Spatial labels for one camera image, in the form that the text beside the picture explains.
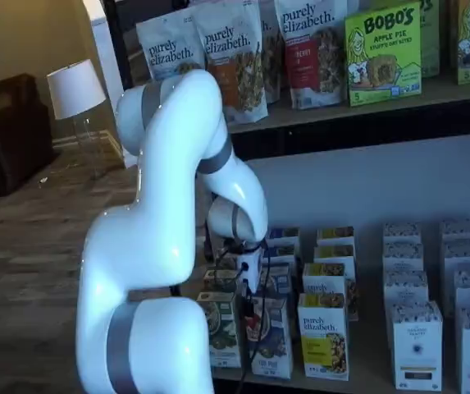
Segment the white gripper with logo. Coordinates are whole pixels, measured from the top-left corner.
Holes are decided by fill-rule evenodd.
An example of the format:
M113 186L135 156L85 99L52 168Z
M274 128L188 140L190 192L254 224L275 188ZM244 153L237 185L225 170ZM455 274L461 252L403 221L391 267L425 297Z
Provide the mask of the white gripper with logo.
M240 274L237 285L246 294L255 295L258 291L262 271L261 255L261 250L253 250L237 257L237 269ZM255 327L258 323L258 315L254 311L251 298L244 298L244 321L247 327Z

